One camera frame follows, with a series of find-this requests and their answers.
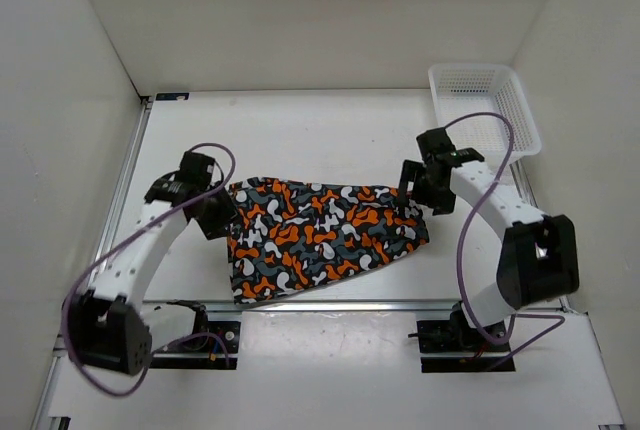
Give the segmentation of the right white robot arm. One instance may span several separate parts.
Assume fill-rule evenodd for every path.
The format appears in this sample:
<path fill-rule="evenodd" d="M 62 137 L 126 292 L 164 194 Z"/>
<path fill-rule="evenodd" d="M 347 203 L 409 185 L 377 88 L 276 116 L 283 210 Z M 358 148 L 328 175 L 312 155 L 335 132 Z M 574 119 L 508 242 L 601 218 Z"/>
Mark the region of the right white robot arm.
<path fill-rule="evenodd" d="M 471 207 L 468 216 L 481 217 L 501 241 L 495 278 L 475 296 L 463 283 L 464 245 L 457 245 L 461 317 L 449 325 L 455 346 L 470 350 L 484 337 L 500 343 L 494 325 L 531 304 L 578 290 L 575 226 L 569 217 L 551 216 L 526 203 L 501 183 L 477 150 L 456 148 L 444 128 L 428 130 L 416 141 L 421 159 L 403 163 L 400 205 L 415 202 L 434 215 L 448 215 L 463 200 Z"/>

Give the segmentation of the orange camouflage patterned shorts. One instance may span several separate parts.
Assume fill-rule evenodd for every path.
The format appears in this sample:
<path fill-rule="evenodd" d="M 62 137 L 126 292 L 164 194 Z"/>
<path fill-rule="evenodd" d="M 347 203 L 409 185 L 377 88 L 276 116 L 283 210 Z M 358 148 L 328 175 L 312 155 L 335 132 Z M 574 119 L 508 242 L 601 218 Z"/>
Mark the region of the orange camouflage patterned shorts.
<path fill-rule="evenodd" d="M 252 177 L 230 185 L 227 234 L 237 305 L 331 285 L 401 259 L 430 240 L 419 204 L 384 185 Z"/>

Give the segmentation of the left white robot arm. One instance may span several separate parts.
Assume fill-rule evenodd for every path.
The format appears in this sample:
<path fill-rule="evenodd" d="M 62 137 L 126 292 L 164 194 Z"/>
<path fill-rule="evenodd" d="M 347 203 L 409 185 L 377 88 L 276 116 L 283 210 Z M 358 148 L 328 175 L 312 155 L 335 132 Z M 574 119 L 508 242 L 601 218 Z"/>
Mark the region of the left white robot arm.
<path fill-rule="evenodd" d="M 77 366 L 134 376 L 158 350 L 198 350 L 208 342 L 202 304 L 172 300 L 144 306 L 162 261 L 190 224 L 216 240 L 239 215 L 227 191 L 233 173 L 222 171 L 203 149 L 198 144 L 186 150 L 176 170 L 151 184 L 133 233 L 98 261 L 101 272 L 83 277 L 67 297 L 63 338 Z"/>

